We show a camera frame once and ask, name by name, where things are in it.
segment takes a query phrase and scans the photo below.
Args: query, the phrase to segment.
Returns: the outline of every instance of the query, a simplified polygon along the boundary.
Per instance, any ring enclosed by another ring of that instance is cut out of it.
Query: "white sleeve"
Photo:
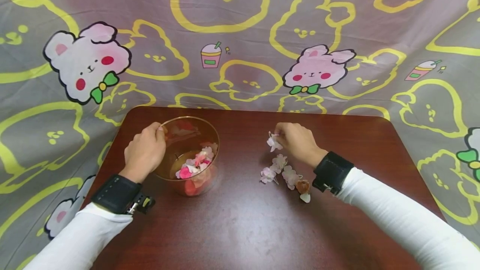
[[[88,204],[24,270],[90,269],[108,242],[132,220],[131,215],[113,214]]]
[[[342,187],[337,197],[362,210],[424,269],[479,269],[474,245],[416,201],[357,168]]]

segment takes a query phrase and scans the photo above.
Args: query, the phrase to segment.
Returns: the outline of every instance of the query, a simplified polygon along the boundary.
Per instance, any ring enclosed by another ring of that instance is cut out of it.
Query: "cartoon drink cup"
[[[438,61],[426,61],[417,65],[417,67],[413,68],[413,70],[408,74],[405,80],[419,80],[425,74],[429,73],[433,69],[437,67],[437,64],[442,60]]]
[[[202,48],[202,66],[203,68],[217,68],[218,62],[220,62],[220,56],[222,49],[220,48],[220,42],[216,44],[209,44]]]

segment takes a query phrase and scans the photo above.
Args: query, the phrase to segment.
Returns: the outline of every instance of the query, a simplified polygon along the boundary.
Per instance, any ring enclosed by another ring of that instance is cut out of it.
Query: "wooden table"
[[[319,146],[441,217],[394,127],[379,117],[137,107],[127,114],[89,196],[123,168],[123,150],[135,134],[183,115],[211,122],[220,135],[216,185],[187,198],[149,176],[143,190],[157,204],[148,215],[135,215],[93,269],[419,269],[360,210],[330,193],[313,189],[305,204],[281,176],[280,185],[259,182],[275,157],[266,144],[268,131],[277,122],[300,123]],[[313,181],[312,169],[290,164]]]

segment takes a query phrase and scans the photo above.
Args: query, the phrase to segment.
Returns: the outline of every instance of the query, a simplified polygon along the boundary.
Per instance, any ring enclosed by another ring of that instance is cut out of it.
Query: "glass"
[[[219,138],[215,128],[202,118],[184,116],[162,124],[167,149],[155,174],[168,182],[178,194],[187,197],[201,195],[215,184],[218,176]],[[210,146],[214,157],[202,172],[187,179],[177,179],[175,173],[187,159],[195,159],[202,148]]]

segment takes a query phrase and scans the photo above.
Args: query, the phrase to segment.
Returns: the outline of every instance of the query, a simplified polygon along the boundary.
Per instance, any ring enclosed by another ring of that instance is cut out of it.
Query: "gold rim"
[[[210,168],[211,165],[213,165],[213,163],[215,162],[215,160],[217,159],[217,156],[218,156],[218,153],[220,152],[220,135],[218,134],[218,131],[217,129],[215,129],[215,127],[208,121],[206,121],[205,119],[202,119],[202,118],[199,118],[199,117],[195,117],[195,116],[180,116],[180,117],[177,117],[177,118],[173,118],[173,119],[170,119],[168,121],[165,121],[164,123],[161,124],[161,127],[163,127],[165,124],[168,124],[172,121],[175,121],[175,120],[178,120],[178,119],[186,119],[186,118],[190,118],[190,119],[197,119],[197,120],[201,120],[203,122],[205,122],[206,124],[210,125],[213,130],[215,131],[215,134],[217,134],[217,138],[218,138],[218,144],[217,144],[217,154],[213,157],[213,160],[212,162],[210,163],[210,165],[208,165],[205,169],[203,169],[203,171],[200,171],[199,173],[196,173],[196,175],[193,175],[193,176],[190,176],[189,178],[185,178],[185,179],[169,179],[169,178],[164,178],[164,177],[161,177],[160,175],[158,175],[157,173],[155,173],[156,176],[158,176],[159,178],[163,179],[163,180],[166,180],[166,181],[170,181],[170,182],[181,182],[181,181],[186,181],[186,180],[189,180],[191,178],[194,178],[195,176],[199,175],[200,173],[206,171],[208,168]]]

